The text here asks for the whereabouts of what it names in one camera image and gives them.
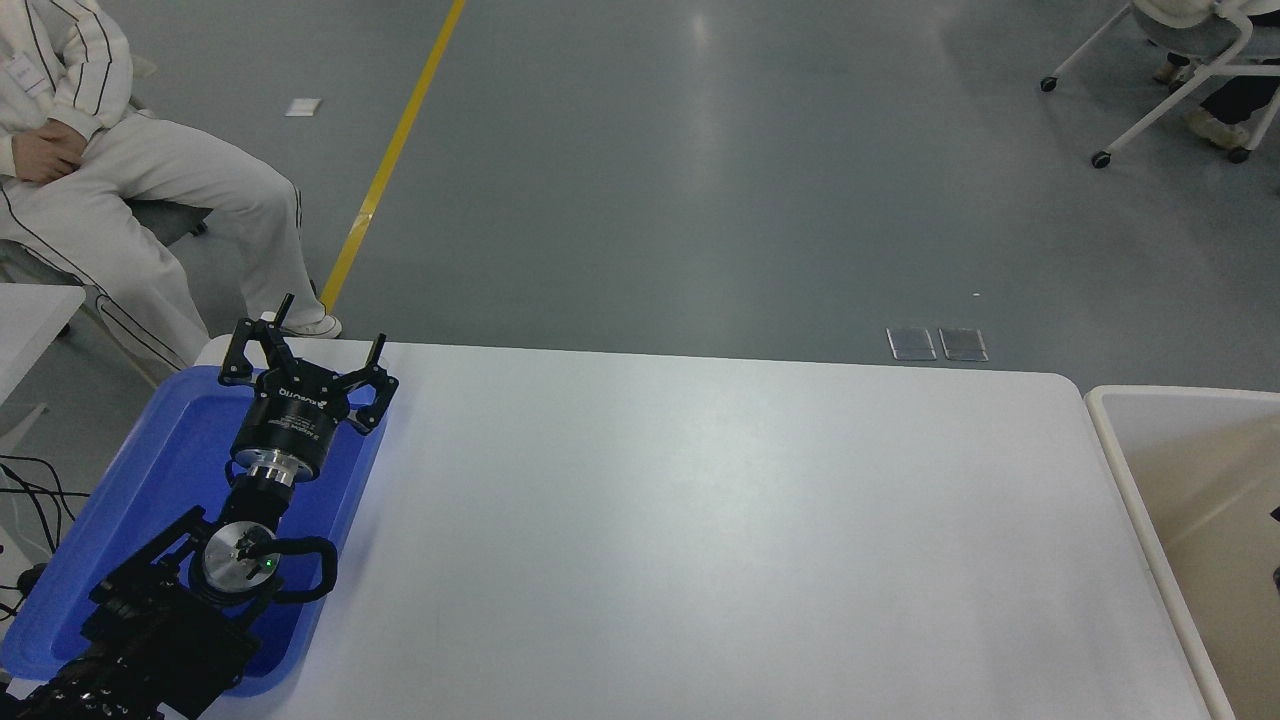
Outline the person's hand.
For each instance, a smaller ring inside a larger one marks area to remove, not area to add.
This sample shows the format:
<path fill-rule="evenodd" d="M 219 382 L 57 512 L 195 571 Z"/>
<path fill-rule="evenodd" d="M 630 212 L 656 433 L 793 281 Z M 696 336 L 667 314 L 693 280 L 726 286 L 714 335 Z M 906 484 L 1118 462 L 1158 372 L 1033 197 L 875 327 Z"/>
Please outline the person's hand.
<path fill-rule="evenodd" d="M 36 184 L 47 184 L 76 172 L 88 140 L 60 120 L 14 135 L 10 140 L 14 177 Z"/>

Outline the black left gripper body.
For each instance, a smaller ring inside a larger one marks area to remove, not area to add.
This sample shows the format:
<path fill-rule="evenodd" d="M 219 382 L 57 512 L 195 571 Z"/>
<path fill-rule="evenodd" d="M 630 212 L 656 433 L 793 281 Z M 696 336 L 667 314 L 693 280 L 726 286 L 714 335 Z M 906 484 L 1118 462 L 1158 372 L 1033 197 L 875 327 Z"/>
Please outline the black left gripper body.
<path fill-rule="evenodd" d="M 349 411 L 347 389 L 334 372 L 261 372 L 253 398 L 230 447 L 230 457 L 250 468 L 271 454 L 320 471 L 340 420 Z"/>

